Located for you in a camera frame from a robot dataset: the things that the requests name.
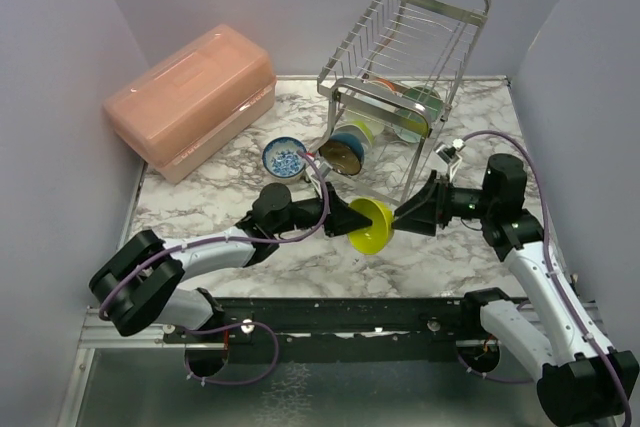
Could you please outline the yellow-green bottom bowl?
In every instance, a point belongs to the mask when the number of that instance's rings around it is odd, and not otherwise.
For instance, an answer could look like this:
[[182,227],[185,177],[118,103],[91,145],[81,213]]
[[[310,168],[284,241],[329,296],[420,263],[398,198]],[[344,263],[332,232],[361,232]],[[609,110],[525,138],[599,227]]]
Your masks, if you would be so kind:
[[349,206],[371,221],[370,226],[347,235],[351,245],[365,255],[374,255],[383,250],[394,235],[393,212],[390,208],[371,198],[357,198]]

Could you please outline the dark teal beige bowl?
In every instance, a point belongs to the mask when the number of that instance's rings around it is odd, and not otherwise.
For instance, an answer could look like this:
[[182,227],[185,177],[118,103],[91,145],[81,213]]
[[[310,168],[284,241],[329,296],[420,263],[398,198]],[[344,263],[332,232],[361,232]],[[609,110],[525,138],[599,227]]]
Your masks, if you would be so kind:
[[338,173],[353,176],[362,169],[365,149],[354,134],[338,132],[319,148],[319,154]]

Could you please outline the blue white patterned bowl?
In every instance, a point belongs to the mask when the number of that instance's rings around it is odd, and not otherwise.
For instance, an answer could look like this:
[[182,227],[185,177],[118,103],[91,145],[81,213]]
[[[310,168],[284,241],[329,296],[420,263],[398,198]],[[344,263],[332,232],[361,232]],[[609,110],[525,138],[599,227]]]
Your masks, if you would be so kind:
[[278,180],[292,180],[298,177],[307,163],[301,153],[307,151],[296,138],[281,136],[272,139],[262,151],[262,164],[266,171]]

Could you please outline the white grey bottom bowl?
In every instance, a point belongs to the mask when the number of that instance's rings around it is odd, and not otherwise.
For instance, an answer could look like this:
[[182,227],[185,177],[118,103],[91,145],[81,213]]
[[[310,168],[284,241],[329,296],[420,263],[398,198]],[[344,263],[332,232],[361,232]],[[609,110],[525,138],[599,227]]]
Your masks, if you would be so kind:
[[369,129],[373,137],[377,137],[385,130],[385,126],[382,123],[373,119],[364,118],[362,123]]

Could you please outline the lime green white bowl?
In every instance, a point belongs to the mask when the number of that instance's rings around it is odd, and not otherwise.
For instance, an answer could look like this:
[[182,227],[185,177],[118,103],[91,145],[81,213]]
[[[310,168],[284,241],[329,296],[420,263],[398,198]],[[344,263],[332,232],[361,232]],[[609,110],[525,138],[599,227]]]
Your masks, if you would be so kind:
[[345,128],[352,134],[359,137],[363,143],[372,145],[374,143],[374,136],[371,130],[362,122],[354,121],[345,125]]

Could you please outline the mint green brown-rimmed bowl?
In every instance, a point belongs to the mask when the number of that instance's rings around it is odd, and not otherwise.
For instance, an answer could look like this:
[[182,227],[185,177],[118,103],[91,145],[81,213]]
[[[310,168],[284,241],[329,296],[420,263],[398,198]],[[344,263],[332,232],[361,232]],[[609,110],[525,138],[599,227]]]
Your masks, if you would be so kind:
[[402,94],[402,97],[423,105],[433,117],[440,116],[443,101],[440,95],[428,86],[409,88]]

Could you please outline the white orange bowl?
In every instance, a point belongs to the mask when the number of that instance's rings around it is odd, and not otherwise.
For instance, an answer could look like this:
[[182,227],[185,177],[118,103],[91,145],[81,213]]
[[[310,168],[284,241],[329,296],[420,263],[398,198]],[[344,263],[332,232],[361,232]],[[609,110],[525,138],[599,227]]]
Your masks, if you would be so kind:
[[368,79],[367,82],[370,83],[371,85],[384,88],[395,95],[399,94],[399,91],[396,88],[395,84],[388,80],[385,80],[382,78],[374,78],[374,79]]

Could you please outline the stainless steel dish rack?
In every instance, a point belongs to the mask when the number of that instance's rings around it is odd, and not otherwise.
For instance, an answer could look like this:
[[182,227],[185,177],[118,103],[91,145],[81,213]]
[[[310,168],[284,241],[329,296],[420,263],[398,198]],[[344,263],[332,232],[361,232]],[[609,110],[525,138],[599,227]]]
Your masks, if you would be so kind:
[[[371,1],[317,77],[328,110],[325,131],[311,150],[318,152],[339,127],[364,118],[382,123],[385,130],[366,150],[361,171],[348,176],[333,169],[334,182],[391,206],[420,188],[491,6],[492,0]],[[367,82],[374,78],[394,83],[399,94]],[[440,95],[439,117],[402,97],[420,86]],[[430,125],[419,143],[406,143],[392,130],[394,124],[418,119]]]

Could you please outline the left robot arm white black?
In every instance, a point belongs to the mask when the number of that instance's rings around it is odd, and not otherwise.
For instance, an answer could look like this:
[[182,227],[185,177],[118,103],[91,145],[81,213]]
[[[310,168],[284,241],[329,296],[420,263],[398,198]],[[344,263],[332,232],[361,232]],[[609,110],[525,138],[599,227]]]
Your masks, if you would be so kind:
[[151,229],[138,232],[91,278],[89,289],[99,302],[100,318],[123,337],[139,333],[168,311],[171,322],[206,342],[220,332],[218,309],[206,293],[179,293],[182,281],[259,264],[281,245],[301,242],[317,230],[335,237],[372,223],[331,184],[318,196],[295,201],[286,185],[271,183],[246,215],[221,233],[169,242]]

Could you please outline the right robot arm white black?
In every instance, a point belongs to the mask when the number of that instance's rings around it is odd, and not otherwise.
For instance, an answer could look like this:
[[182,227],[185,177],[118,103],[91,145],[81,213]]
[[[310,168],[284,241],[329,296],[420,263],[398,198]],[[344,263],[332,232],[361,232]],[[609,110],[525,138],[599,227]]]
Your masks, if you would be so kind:
[[459,314],[469,337],[489,333],[525,368],[551,422],[571,426],[626,415],[639,376],[630,351],[619,351],[580,303],[544,229],[524,208],[527,174],[510,154],[492,155],[479,189],[456,187],[432,172],[425,185],[394,213],[393,227],[435,235],[454,219],[477,220],[485,242],[515,276],[534,308],[532,325],[498,288],[468,292]]

